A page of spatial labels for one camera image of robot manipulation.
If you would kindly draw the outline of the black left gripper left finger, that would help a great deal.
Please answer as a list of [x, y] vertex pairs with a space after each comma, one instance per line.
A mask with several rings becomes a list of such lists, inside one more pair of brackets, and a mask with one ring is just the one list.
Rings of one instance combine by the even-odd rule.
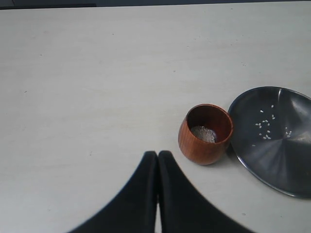
[[158, 157], [144, 153], [122, 190], [72, 233], [153, 233], [158, 196]]

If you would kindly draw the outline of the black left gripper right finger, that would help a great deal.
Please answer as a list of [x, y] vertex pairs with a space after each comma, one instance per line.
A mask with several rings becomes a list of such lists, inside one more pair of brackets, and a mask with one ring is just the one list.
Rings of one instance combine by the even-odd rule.
[[190, 183], [172, 153], [158, 155], [159, 206], [164, 233], [250, 233], [206, 200]]

